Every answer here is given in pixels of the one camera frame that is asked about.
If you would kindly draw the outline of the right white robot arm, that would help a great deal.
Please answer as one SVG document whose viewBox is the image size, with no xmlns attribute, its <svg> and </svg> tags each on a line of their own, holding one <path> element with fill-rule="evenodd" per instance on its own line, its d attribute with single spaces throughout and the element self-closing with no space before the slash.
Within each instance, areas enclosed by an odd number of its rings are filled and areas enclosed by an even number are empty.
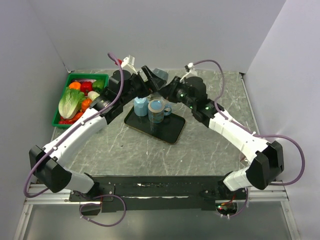
<svg viewBox="0 0 320 240">
<path fill-rule="evenodd" d="M 243 129 L 221 105 L 208 98 L 206 85 L 200 77 L 189 77 L 185 82 L 175 77 L 159 93 L 171 103 L 183 103 L 190 108 L 198 122 L 223 136 L 247 158 L 248 167 L 228 173 L 218 187 L 223 199 L 230 199 L 242 188 L 264 190 L 283 172 L 282 145 Z"/>
</svg>

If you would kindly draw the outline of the dark grey mug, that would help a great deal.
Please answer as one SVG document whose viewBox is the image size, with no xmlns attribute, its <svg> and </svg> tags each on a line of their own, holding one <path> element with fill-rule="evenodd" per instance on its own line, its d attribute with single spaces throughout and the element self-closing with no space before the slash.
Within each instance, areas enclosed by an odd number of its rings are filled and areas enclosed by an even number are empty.
<svg viewBox="0 0 320 240">
<path fill-rule="evenodd" d="M 161 79 L 163 79 L 163 80 L 165 80 L 165 81 L 167 81 L 168 78 L 169 78 L 169 74 L 168 74 L 166 71 L 162 70 L 162 69 L 155 68 L 152 72 L 153 72 L 158 78 L 161 78 Z"/>
</svg>

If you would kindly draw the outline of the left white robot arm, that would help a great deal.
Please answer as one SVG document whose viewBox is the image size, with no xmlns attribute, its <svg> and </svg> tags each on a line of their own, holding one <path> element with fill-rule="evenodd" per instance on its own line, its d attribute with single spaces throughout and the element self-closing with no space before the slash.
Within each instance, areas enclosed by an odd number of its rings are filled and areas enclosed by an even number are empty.
<svg viewBox="0 0 320 240">
<path fill-rule="evenodd" d="M 99 183 L 87 173 L 74 172 L 66 167 L 69 158 L 92 135 L 105 128 L 131 100 L 148 97 L 167 84 L 167 80 L 154 74 L 147 66 L 140 72 L 116 70 L 107 86 L 72 126 L 44 147 L 35 145 L 29 151 L 32 175 L 53 193 L 63 189 L 80 192 L 87 201 L 99 195 Z"/>
</svg>

